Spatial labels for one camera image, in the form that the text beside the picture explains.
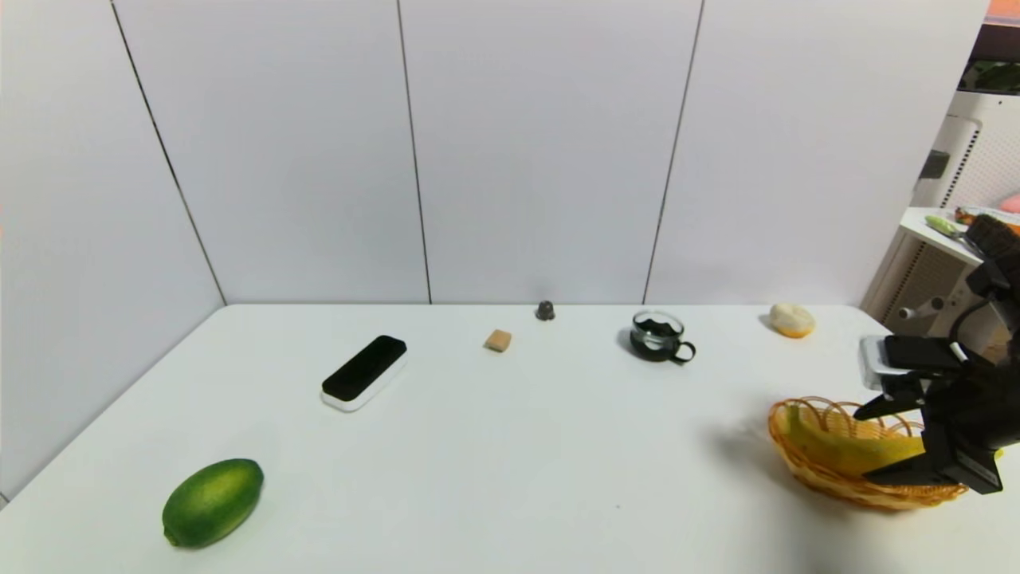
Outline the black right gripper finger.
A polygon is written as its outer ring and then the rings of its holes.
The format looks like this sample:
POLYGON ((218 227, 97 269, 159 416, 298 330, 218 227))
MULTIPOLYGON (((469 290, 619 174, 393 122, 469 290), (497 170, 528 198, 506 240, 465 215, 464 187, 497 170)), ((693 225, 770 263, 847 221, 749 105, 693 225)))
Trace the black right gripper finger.
POLYGON ((864 403, 853 412, 853 418, 857 421, 874 420, 886 417, 886 415, 897 415, 914 411, 921 408, 925 401, 925 393, 917 389, 900 389, 896 392, 883 392, 864 403))
POLYGON ((866 481, 878 486, 950 486, 957 484, 958 464, 951 458, 940 460, 933 454, 912 455, 863 473, 866 481))

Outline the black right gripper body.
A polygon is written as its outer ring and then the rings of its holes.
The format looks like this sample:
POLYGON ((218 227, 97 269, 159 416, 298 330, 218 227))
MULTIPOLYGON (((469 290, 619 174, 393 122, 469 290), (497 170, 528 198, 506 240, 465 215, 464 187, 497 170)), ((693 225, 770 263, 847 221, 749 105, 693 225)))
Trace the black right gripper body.
POLYGON ((979 494, 1001 493, 997 453, 1018 443, 1018 385, 965 387, 955 383, 921 410, 925 453, 958 464, 955 479, 979 494))

